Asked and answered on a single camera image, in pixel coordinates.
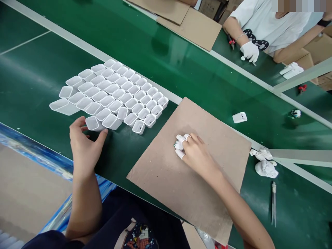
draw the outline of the white plastic part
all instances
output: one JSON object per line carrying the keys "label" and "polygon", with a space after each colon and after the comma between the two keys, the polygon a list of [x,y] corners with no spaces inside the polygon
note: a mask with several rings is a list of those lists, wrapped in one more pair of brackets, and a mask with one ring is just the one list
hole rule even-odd
{"label": "white plastic part", "polygon": [[138,75],[138,74],[134,74],[133,76],[130,77],[129,80],[130,80],[132,83],[136,84],[137,81],[138,81],[140,78],[141,78],[140,75]]}
{"label": "white plastic part", "polygon": [[74,105],[76,105],[82,98],[85,97],[85,94],[84,93],[81,93],[81,92],[77,92],[75,93],[73,96],[71,96],[68,101],[69,103],[72,103]]}
{"label": "white plastic part", "polygon": [[100,82],[100,83],[97,85],[97,87],[98,87],[100,90],[104,91],[104,90],[105,90],[106,88],[108,88],[110,85],[112,85],[111,82],[109,82],[108,80],[104,80],[103,82]]}
{"label": "white plastic part", "polygon": [[85,112],[89,115],[92,116],[96,116],[101,110],[103,110],[104,108],[101,106],[100,103],[97,102],[92,102],[87,109],[85,110]]}
{"label": "white plastic part", "polygon": [[66,85],[72,86],[73,88],[76,88],[76,89],[80,85],[83,85],[83,84],[84,84],[84,80],[81,77],[77,76],[77,75],[75,75],[74,77],[66,80]]}
{"label": "white plastic part", "polygon": [[101,76],[103,76],[104,78],[108,78],[110,77],[112,74],[114,73],[114,71],[110,68],[106,69],[102,74]]}
{"label": "white plastic part", "polygon": [[150,95],[145,95],[139,102],[141,102],[144,106],[152,100]]}
{"label": "white plastic part", "polygon": [[126,93],[125,95],[123,95],[121,98],[119,98],[119,100],[125,104],[127,103],[130,99],[132,98],[132,95],[130,93]]}
{"label": "white plastic part", "polygon": [[104,72],[106,67],[103,64],[95,65],[91,68],[91,70],[94,72],[95,75],[101,75],[102,72]]}
{"label": "white plastic part", "polygon": [[99,93],[96,93],[95,95],[93,95],[92,100],[95,102],[100,102],[106,96],[108,96],[108,94],[106,92],[100,91]]}
{"label": "white plastic part", "polygon": [[127,107],[129,111],[132,111],[132,109],[134,108],[134,106],[137,103],[138,103],[138,100],[135,98],[132,98],[132,99],[128,100],[128,102],[124,106]]}
{"label": "white plastic part", "polygon": [[151,110],[151,113],[156,116],[156,119],[158,119],[159,116],[163,113],[163,108],[160,105],[156,105]]}
{"label": "white plastic part", "polygon": [[146,92],[140,90],[135,95],[134,98],[140,101],[144,96],[146,95]]}
{"label": "white plastic part", "polygon": [[95,78],[96,75],[91,69],[85,69],[84,71],[79,73],[79,77],[81,77],[85,82],[89,82],[90,80]]}
{"label": "white plastic part", "polygon": [[84,97],[76,104],[76,106],[80,110],[86,111],[86,109],[89,107],[89,105],[91,105],[92,102],[93,100],[91,98]]}
{"label": "white plastic part", "polygon": [[124,119],[124,123],[128,126],[130,126],[131,128],[133,128],[135,121],[138,119],[137,115],[135,113],[130,113],[125,119]]}
{"label": "white plastic part", "polygon": [[97,86],[100,82],[103,82],[105,78],[101,75],[98,75],[96,78],[93,78],[90,82],[94,85]]}
{"label": "white plastic part", "polygon": [[63,86],[59,93],[59,97],[62,99],[69,99],[71,96],[73,96],[77,92],[78,92],[78,90],[74,89],[72,86]]}
{"label": "white plastic part", "polygon": [[104,121],[108,115],[112,114],[112,112],[110,111],[110,109],[103,109],[101,110],[97,115],[96,115],[96,119],[99,120],[100,122]]}
{"label": "white plastic part", "polygon": [[137,133],[138,135],[142,135],[145,129],[144,121],[136,120],[134,126],[132,127],[132,131]]}
{"label": "white plastic part", "polygon": [[112,104],[110,104],[110,106],[108,107],[108,109],[110,109],[111,112],[113,112],[115,115],[118,114],[119,112],[119,108],[123,107],[123,103],[120,100],[116,100],[114,101]]}
{"label": "white plastic part", "polygon": [[102,125],[100,121],[96,119],[95,116],[91,116],[85,119],[86,126],[91,131],[101,132],[105,130],[106,127]]}
{"label": "white plastic part", "polygon": [[121,98],[125,93],[126,93],[125,90],[123,90],[123,89],[118,89],[118,90],[116,90],[114,93],[112,93],[112,97],[115,98],[116,100],[118,100],[118,99]]}
{"label": "white plastic part", "polygon": [[116,130],[122,124],[122,121],[119,120],[115,115],[108,115],[107,118],[103,121],[102,125],[111,129]]}
{"label": "white plastic part", "polygon": [[91,82],[85,82],[83,85],[79,86],[77,90],[79,90],[82,93],[85,93],[87,90],[93,87],[93,84]]}
{"label": "white plastic part", "polygon": [[90,88],[89,90],[87,90],[84,94],[89,97],[92,98],[95,94],[99,93],[100,89],[96,86]]}
{"label": "white plastic part", "polygon": [[129,69],[123,76],[127,79],[130,79],[135,74],[135,71],[132,69]]}
{"label": "white plastic part", "polygon": [[146,82],[146,83],[141,87],[141,89],[142,89],[142,91],[147,92],[147,91],[150,90],[151,87],[152,87],[152,85],[151,85],[149,82]]}
{"label": "white plastic part", "polygon": [[126,107],[120,107],[118,111],[117,118],[123,122],[125,118],[129,115],[130,111]]}
{"label": "white plastic part", "polygon": [[158,100],[158,105],[160,105],[163,109],[165,109],[167,107],[168,104],[168,98],[161,97],[160,100]]}
{"label": "white plastic part", "polygon": [[164,95],[161,92],[157,92],[155,95],[152,96],[152,99],[155,101],[160,100]]}
{"label": "white plastic part", "polygon": [[157,117],[150,113],[144,120],[144,124],[147,128],[151,128],[156,123]]}
{"label": "white plastic part", "polygon": [[69,103],[67,99],[59,99],[57,101],[54,101],[49,104],[49,107],[52,111],[60,112],[68,116],[77,113],[80,110],[75,105]]}
{"label": "white plastic part", "polygon": [[105,92],[107,92],[108,94],[112,94],[118,89],[120,89],[120,87],[117,84],[113,84],[113,85],[109,86],[108,88],[106,88]]}
{"label": "white plastic part", "polygon": [[234,123],[241,123],[241,122],[244,122],[244,121],[247,121],[247,115],[245,112],[239,112],[235,115],[233,115],[233,121]]}
{"label": "white plastic part", "polygon": [[113,66],[115,64],[115,62],[116,62],[115,60],[109,59],[108,61],[106,61],[104,63],[104,66],[107,67],[107,68],[110,68],[111,66]]}
{"label": "white plastic part", "polygon": [[115,98],[113,98],[110,95],[107,95],[105,98],[103,98],[99,103],[101,104],[102,107],[108,108],[110,104],[112,104],[115,101]]}

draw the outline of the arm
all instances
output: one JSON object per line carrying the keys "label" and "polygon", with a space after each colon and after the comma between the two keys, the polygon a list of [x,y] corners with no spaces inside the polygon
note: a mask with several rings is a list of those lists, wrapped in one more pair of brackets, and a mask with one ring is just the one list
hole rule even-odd
{"label": "arm", "polygon": [[275,249],[270,235],[248,204],[219,170],[202,139],[193,133],[187,140],[183,137],[178,139],[182,142],[185,154],[177,149],[177,155],[206,180],[220,196],[237,231],[244,240],[245,248]]}

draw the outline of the hand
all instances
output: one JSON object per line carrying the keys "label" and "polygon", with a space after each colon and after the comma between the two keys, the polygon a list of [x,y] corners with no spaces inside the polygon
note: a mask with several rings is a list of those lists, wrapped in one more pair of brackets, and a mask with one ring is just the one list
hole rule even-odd
{"label": "hand", "polygon": [[243,53],[243,56],[246,59],[250,59],[249,62],[256,62],[259,56],[259,49],[258,47],[253,44],[251,41],[245,43],[240,48],[241,52]]}
{"label": "hand", "polygon": [[69,126],[70,145],[74,159],[74,173],[80,177],[87,177],[94,173],[94,167],[100,157],[108,130],[100,132],[96,142],[89,139],[83,131],[87,130],[85,117],[82,116]]}

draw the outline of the white plastic component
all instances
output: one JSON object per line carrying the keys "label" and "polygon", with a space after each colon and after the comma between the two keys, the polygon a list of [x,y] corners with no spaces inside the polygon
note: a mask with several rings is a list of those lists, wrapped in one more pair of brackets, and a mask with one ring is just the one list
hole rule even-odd
{"label": "white plastic component", "polygon": [[142,135],[145,129],[144,121],[136,120],[134,126],[132,127],[132,131],[137,133],[138,135]]}
{"label": "white plastic component", "polygon": [[116,100],[114,101],[112,104],[110,104],[110,106],[108,107],[108,109],[110,109],[111,112],[113,112],[115,115],[118,114],[119,112],[119,108],[123,107],[123,103],[120,100]]}
{"label": "white plastic component", "polygon": [[103,64],[95,65],[91,68],[91,70],[94,72],[95,75],[101,75],[102,72],[104,72],[106,67]]}
{"label": "white plastic component", "polygon": [[247,121],[247,115],[245,112],[239,112],[235,115],[233,115],[233,120],[234,120],[234,123],[241,123],[241,122],[244,122],[244,121]]}
{"label": "white plastic component", "polygon": [[105,98],[103,98],[99,103],[101,104],[102,107],[108,108],[110,104],[112,104],[115,101],[115,98],[113,98],[110,95],[107,95]]}
{"label": "white plastic component", "polygon": [[167,107],[168,104],[168,98],[161,97],[160,100],[158,100],[158,105],[160,105],[163,109],[165,109]]}
{"label": "white plastic component", "polygon": [[106,127],[102,125],[100,121],[96,119],[95,116],[91,116],[85,119],[86,126],[89,130],[101,132],[105,130]]}
{"label": "white plastic component", "polygon": [[126,125],[129,125],[131,128],[133,128],[135,121],[138,119],[137,115],[135,113],[130,113],[125,119],[124,123]]}
{"label": "white plastic component", "polygon": [[69,80],[66,80],[66,85],[68,86],[72,86],[73,88],[78,88],[80,85],[83,85],[84,84],[84,80],[75,75],[74,77],[70,78]]}
{"label": "white plastic component", "polygon": [[102,125],[111,129],[116,130],[122,124],[122,121],[119,120],[115,115],[108,115],[107,118],[103,121]]}
{"label": "white plastic component", "polygon": [[150,113],[144,120],[144,124],[147,128],[151,128],[156,123],[157,117]]}
{"label": "white plastic component", "polygon": [[138,103],[138,100],[135,98],[132,98],[132,99],[128,100],[128,102],[124,106],[127,107],[129,111],[132,111],[132,109],[134,108],[134,106],[137,103]]}
{"label": "white plastic component", "polygon": [[90,80],[95,78],[96,75],[91,69],[85,69],[84,71],[79,73],[79,77],[81,77],[85,82],[89,82]]}
{"label": "white plastic component", "polygon": [[54,101],[49,104],[49,107],[52,111],[57,111],[68,116],[77,113],[80,110],[75,105],[69,103],[67,99],[59,99]]}
{"label": "white plastic component", "polygon": [[92,116],[96,116],[101,110],[104,108],[101,106],[100,103],[92,102],[88,108],[86,109],[86,113]]}
{"label": "white plastic component", "polygon": [[156,105],[151,110],[151,113],[156,116],[156,119],[158,119],[159,116],[163,113],[163,108],[160,105]]}

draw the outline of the white plastic cup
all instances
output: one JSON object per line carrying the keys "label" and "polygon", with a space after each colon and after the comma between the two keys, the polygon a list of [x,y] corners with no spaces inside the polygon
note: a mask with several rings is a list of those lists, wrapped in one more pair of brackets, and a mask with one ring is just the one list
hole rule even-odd
{"label": "white plastic cup", "polygon": [[85,81],[81,77],[75,75],[74,77],[66,80],[66,85],[72,86],[73,88],[77,89],[80,85],[83,85],[84,82]]}
{"label": "white plastic cup", "polygon": [[91,131],[101,132],[105,130],[106,127],[102,125],[100,121],[96,119],[96,117],[91,116],[85,119],[86,126]]}
{"label": "white plastic cup", "polygon": [[110,114],[103,121],[102,125],[111,130],[116,130],[122,124],[122,121],[119,120],[115,115]]}
{"label": "white plastic cup", "polygon": [[125,119],[124,119],[124,123],[128,126],[130,126],[131,128],[133,128],[136,120],[138,119],[137,115],[135,113],[130,113]]}
{"label": "white plastic cup", "polygon": [[52,111],[60,112],[68,116],[77,113],[80,110],[75,105],[69,103],[67,99],[59,99],[57,101],[54,101],[49,104],[49,107]]}
{"label": "white plastic cup", "polygon": [[135,98],[132,98],[132,99],[128,100],[124,106],[127,107],[129,111],[132,111],[132,109],[134,108],[134,106],[136,106],[137,103],[138,103],[138,100]]}
{"label": "white plastic cup", "polygon": [[161,97],[160,100],[158,100],[158,105],[160,105],[163,109],[166,108],[167,104],[168,104],[168,98],[166,98],[165,96]]}
{"label": "white plastic cup", "polygon": [[163,108],[160,105],[156,105],[151,110],[151,113],[156,116],[156,119],[158,119],[159,116],[163,113]]}
{"label": "white plastic cup", "polygon": [[81,77],[85,82],[89,82],[90,80],[95,78],[96,75],[91,69],[85,69],[84,71],[79,73],[79,77]]}
{"label": "white plastic cup", "polygon": [[142,135],[145,129],[144,121],[136,120],[134,126],[132,127],[132,131],[138,135]]}
{"label": "white plastic cup", "polygon": [[96,116],[103,109],[104,108],[100,105],[100,103],[92,102],[85,112],[91,116]]}
{"label": "white plastic cup", "polygon": [[94,72],[95,75],[101,75],[102,72],[104,72],[106,67],[103,64],[95,65],[91,68],[92,72]]}
{"label": "white plastic cup", "polygon": [[110,104],[112,104],[115,101],[115,98],[113,98],[110,95],[107,95],[105,98],[103,98],[101,101],[99,101],[100,105],[103,108],[108,108]]}
{"label": "white plastic cup", "polygon": [[123,107],[123,103],[120,100],[116,100],[114,101],[112,104],[110,104],[110,106],[108,107],[108,109],[110,109],[111,112],[113,112],[115,115],[118,114],[119,112],[119,108]]}

